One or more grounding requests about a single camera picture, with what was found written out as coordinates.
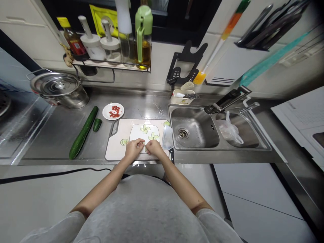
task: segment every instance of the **drain hole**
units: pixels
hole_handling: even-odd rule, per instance
[[[185,128],[181,128],[178,130],[178,135],[182,139],[187,139],[189,137],[189,131]]]

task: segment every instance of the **cucumber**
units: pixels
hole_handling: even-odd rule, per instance
[[[99,130],[99,127],[101,125],[102,120],[100,120],[99,118],[96,118],[94,121],[94,125],[93,125],[93,131],[96,132]]]
[[[90,112],[90,115],[88,116],[87,121],[85,122],[81,132],[79,133],[79,135],[77,136],[77,138],[75,139],[71,149],[70,149],[70,153],[69,153],[69,159],[72,160],[74,159],[78,153],[80,152],[85,138],[88,135],[88,132],[90,131],[90,128],[92,126],[93,121],[96,118],[97,112],[98,112],[99,108],[97,106],[95,106],[92,111]]]

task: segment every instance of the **sink basin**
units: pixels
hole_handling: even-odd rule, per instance
[[[234,140],[227,141],[230,145],[238,148],[256,148],[259,146],[259,139],[248,121],[239,114],[230,113],[229,119],[231,123],[239,129],[239,135],[243,140],[243,144],[239,144]],[[226,114],[216,114],[215,124],[217,120],[226,120]]]
[[[271,151],[269,142],[254,118],[248,112],[241,114],[241,109],[229,107],[226,110],[230,112],[231,123],[238,128],[243,144],[227,141],[222,136],[217,120],[225,120],[225,113],[209,115],[203,107],[170,105],[175,149]]]
[[[176,108],[171,113],[176,148],[212,148],[219,136],[210,115],[199,108]]]

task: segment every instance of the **white plate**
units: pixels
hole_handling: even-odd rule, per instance
[[[119,114],[120,116],[119,117],[115,117],[115,118],[112,118],[110,117],[110,114],[109,112],[110,111],[113,111],[114,113],[116,113],[116,111],[112,110],[112,107],[113,106],[118,106],[120,107],[120,110],[119,110]],[[107,120],[118,120],[119,118],[121,118],[125,113],[125,109],[124,107],[119,104],[119,103],[110,103],[109,105],[106,105],[105,108],[102,110],[102,115],[104,116],[104,118],[106,118]]]

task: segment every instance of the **pot lid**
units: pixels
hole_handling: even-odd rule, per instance
[[[70,74],[44,73],[30,82],[33,91],[45,96],[62,96],[75,91],[80,85],[78,79]]]

